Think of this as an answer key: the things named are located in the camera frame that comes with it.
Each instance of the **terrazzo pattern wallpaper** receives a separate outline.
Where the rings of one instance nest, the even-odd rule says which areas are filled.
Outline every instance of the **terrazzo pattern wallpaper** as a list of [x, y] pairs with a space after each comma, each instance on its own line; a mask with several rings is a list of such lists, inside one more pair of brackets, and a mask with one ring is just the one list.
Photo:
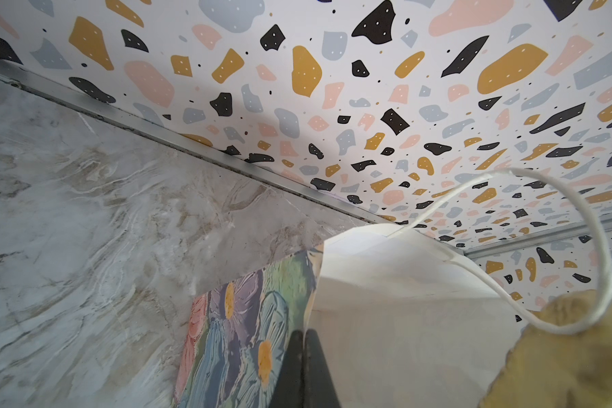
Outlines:
[[323, 245], [195, 299], [175, 386], [179, 408], [267, 408], [290, 335], [305, 330]]
[[[612, 254], [612, 231], [607, 233]], [[528, 310], [539, 311], [555, 297], [596, 289], [598, 254], [589, 235], [475, 259], [484, 271]], [[522, 327], [527, 324], [515, 316]]]
[[[612, 0], [0, 0], [0, 58], [397, 223], [509, 166], [612, 212]], [[501, 178], [421, 226], [579, 218]]]

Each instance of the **pink flower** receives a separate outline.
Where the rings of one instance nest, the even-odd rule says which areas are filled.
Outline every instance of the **pink flower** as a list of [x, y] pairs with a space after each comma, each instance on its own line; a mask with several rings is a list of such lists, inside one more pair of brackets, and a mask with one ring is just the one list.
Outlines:
[[175, 386], [175, 401], [179, 402], [181, 393], [186, 388], [188, 376], [192, 370], [192, 365], [195, 361], [195, 345], [202, 337], [204, 323], [206, 322], [206, 311], [208, 301], [208, 293], [195, 298], [190, 310], [190, 318], [188, 320], [188, 334], [184, 344], [183, 355], [181, 356], [180, 372], [177, 376], [177, 384]]

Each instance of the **white elastic cord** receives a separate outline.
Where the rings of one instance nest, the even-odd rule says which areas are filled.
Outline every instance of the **white elastic cord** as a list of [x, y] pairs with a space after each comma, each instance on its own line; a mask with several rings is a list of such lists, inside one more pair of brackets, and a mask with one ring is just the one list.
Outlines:
[[452, 263], [458, 266], [461, 266], [473, 273], [476, 277], [478, 277], [482, 282], [484, 282], [487, 286], [492, 288], [498, 295], [503, 298], [507, 303], [509, 303], [514, 310], [517, 311], [519, 316], [528, 320], [533, 326], [545, 330], [549, 333], [554, 334], [575, 334], [587, 330], [594, 323], [598, 322], [600, 318], [605, 314], [610, 302], [612, 301], [612, 257], [610, 255], [610, 247], [608, 245], [608, 239], [605, 235], [605, 230], [603, 226], [600, 224], [598, 217], [594, 213], [594, 211], [589, 208], [589, 204], [580, 194], [573, 191], [567, 184], [560, 182], [552, 177], [544, 175], [542, 173], [528, 170], [526, 168], [506, 168], [504, 170], [492, 170], [489, 172], [484, 172], [478, 177], [473, 178], [469, 182], [460, 184], [456, 188], [452, 189], [446, 194], [446, 199], [437, 200], [432, 203], [432, 205], [427, 208], [427, 210], [419, 217], [415, 219], [413, 224], [404, 226], [400, 228], [395, 233], [399, 233], [405, 228], [413, 228], [417, 224], [421, 224], [423, 220], [428, 218], [436, 209], [440, 208], [445, 202], [449, 201], [450, 198], [455, 196], [456, 194], [462, 192], [465, 189], [468, 189], [472, 185], [479, 184], [486, 180], [495, 177], [496, 175], [502, 174], [511, 174], [519, 177], [530, 177], [537, 180], [540, 180], [546, 184], [550, 184], [555, 187], [559, 192], [561, 192], [571, 203], [576, 206], [578, 212], [581, 214], [585, 223], [588, 225], [589, 230], [591, 231], [592, 241], [596, 247], [596, 251], [598, 252], [598, 279], [596, 281], [596, 302], [591, 306], [588, 311], [588, 314], [584, 316], [580, 321], [567, 324], [564, 326], [556, 326], [555, 324], [541, 321], [534, 314], [530, 313], [523, 307], [521, 304], [515, 302], [512, 297], [505, 291], [503, 288], [490, 276], [485, 273], [482, 269], [478, 267], [475, 263], [472, 262], [467, 257], [464, 256], [454, 256], [452, 259], [448, 260], [448, 263]]

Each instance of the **blue flower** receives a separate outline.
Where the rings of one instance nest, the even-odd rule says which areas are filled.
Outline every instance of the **blue flower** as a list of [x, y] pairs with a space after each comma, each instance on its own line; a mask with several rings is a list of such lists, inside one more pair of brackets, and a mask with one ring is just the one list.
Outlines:
[[227, 348], [222, 323], [213, 320], [200, 366], [190, 389], [186, 389], [181, 396], [178, 408], [213, 408], [226, 399], [224, 384], [229, 369]]
[[242, 352], [244, 369], [235, 406], [266, 408], [277, 385], [288, 336], [288, 305], [277, 292], [266, 294], [260, 310], [258, 338]]

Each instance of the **yellow flower center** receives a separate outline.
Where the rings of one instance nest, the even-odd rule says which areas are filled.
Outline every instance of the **yellow flower center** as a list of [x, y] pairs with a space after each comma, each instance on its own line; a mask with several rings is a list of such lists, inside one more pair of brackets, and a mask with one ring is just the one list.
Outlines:
[[272, 371], [272, 343], [265, 340], [258, 347], [258, 376], [261, 378], [263, 388], [269, 385], [270, 371]]
[[224, 292], [224, 315], [230, 319], [234, 315], [234, 283], [227, 285]]

